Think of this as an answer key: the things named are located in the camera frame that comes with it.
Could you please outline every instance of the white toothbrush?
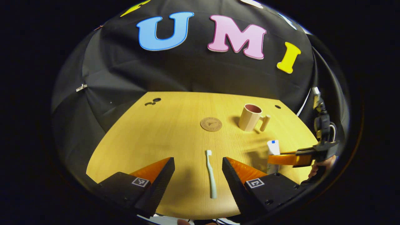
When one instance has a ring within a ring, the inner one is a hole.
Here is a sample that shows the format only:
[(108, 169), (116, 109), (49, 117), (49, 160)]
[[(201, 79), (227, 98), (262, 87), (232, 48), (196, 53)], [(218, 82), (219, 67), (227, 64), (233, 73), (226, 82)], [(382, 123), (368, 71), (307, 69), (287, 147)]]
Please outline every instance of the white toothbrush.
[(211, 155), (212, 152), (211, 150), (206, 151), (207, 155), (207, 168), (208, 168), (208, 174), (210, 175), (210, 185), (211, 185), (211, 198), (216, 199), (217, 198), (217, 187), (215, 185), (215, 180), (214, 180), (214, 173), (212, 172), (212, 167), (210, 164), (210, 160), (208, 159), (208, 156)]

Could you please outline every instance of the toothbrush handle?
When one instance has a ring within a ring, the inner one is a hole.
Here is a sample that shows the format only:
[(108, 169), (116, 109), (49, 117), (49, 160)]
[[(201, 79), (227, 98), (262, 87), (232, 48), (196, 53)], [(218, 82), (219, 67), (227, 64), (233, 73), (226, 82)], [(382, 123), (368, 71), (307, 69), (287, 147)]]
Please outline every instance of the toothbrush handle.
[(208, 169), (208, 173), (210, 174), (211, 198), (216, 199), (217, 198), (217, 186), (215, 185), (214, 172), (212, 171), (211, 167)]

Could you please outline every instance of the yellow letter i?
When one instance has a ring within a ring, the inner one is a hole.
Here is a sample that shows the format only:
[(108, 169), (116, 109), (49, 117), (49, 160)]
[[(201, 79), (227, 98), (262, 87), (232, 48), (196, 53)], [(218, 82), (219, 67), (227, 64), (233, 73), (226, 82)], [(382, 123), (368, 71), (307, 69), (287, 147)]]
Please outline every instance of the yellow letter i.
[(285, 42), (285, 45), (286, 45), (285, 56), (283, 57), (281, 62), (278, 62), (276, 67), (288, 74), (291, 74), (293, 72), (292, 66), (294, 64), (294, 61), (296, 60), (297, 55), (301, 54), (301, 51), (298, 47), (289, 42)]

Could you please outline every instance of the wooden table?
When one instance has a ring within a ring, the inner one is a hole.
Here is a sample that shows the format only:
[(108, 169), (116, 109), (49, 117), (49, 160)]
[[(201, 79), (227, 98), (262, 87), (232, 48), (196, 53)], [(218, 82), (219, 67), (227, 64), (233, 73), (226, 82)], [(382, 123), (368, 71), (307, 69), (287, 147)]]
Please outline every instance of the wooden table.
[[(154, 98), (161, 101), (154, 105)], [(252, 132), (238, 127), (246, 103), (271, 115), (264, 132), (259, 121)], [(216, 117), (222, 128), (204, 130), (200, 121)], [(86, 174), (99, 183), (115, 172), (131, 173), (158, 160), (174, 157), (175, 172), (157, 213), (178, 218), (215, 219), (240, 214), (222, 172), (230, 157), (266, 172), (267, 141), (279, 140), (282, 153), (317, 144), (305, 124), (281, 101), (252, 96), (203, 92), (148, 92), (112, 126), (95, 149)], [(210, 198), (207, 149), (217, 186)], [(280, 172), (300, 183), (310, 167), (281, 166)]]

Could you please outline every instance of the letter m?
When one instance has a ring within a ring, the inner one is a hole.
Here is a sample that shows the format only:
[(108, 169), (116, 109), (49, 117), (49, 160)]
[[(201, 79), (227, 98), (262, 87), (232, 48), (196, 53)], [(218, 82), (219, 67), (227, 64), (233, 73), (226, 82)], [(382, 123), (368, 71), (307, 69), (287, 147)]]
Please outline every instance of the letter m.
[(225, 44), (226, 36), (235, 53), (238, 53), (248, 42), (248, 47), (243, 53), (251, 58), (263, 59), (262, 44), (267, 31), (254, 24), (250, 24), (243, 32), (240, 31), (232, 18), (227, 16), (212, 15), (210, 19), (215, 22), (214, 41), (208, 44), (208, 49), (214, 52), (226, 52), (229, 47)]

